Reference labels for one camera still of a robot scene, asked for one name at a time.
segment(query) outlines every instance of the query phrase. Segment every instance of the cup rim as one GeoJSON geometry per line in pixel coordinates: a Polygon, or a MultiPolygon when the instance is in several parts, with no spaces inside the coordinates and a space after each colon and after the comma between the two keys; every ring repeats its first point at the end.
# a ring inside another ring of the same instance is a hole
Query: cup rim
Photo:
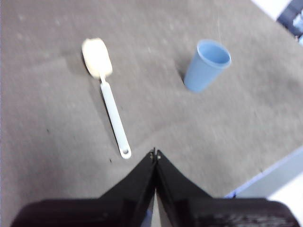
{"type": "Polygon", "coordinates": [[[232,63],[232,57],[231,57],[231,54],[229,53],[229,51],[222,44],[220,44],[214,40],[211,40],[211,39],[200,40],[197,44],[197,52],[198,52],[199,57],[204,62],[206,62],[208,65],[216,67],[216,68],[224,69],[224,68],[227,68],[232,63]],[[228,55],[229,60],[225,63],[217,63],[217,62],[207,59],[199,50],[199,46],[201,46],[202,44],[206,44],[206,43],[214,44],[215,46],[219,47],[221,50],[223,50],[228,55]]]}

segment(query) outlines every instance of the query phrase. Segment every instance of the gray carpet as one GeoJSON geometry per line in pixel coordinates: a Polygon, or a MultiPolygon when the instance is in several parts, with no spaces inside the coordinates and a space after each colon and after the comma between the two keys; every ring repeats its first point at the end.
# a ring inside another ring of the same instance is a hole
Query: gray carpet
{"type": "Polygon", "coordinates": [[[224,196],[302,145],[303,48],[249,0],[3,0],[1,17],[2,227],[29,202],[103,194],[153,147],[224,196]],[[82,62],[93,37],[130,160],[82,62]],[[181,75],[204,38],[232,65],[194,94],[181,75]]]}

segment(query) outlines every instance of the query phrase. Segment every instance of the blue cup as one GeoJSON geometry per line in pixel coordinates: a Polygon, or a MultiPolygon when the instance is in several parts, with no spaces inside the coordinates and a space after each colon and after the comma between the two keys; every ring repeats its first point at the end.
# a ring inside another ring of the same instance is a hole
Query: blue cup
{"type": "Polygon", "coordinates": [[[184,77],[185,86],[193,91],[205,89],[232,62],[228,50],[212,40],[201,40],[184,77]]]}

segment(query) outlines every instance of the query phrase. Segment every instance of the plastic cup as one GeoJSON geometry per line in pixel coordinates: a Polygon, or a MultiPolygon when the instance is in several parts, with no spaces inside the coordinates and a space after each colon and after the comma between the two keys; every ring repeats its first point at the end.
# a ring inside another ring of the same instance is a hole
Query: plastic cup
{"type": "Polygon", "coordinates": [[[185,86],[193,91],[204,90],[232,62],[228,50],[212,40],[201,40],[184,77],[185,86]]]}

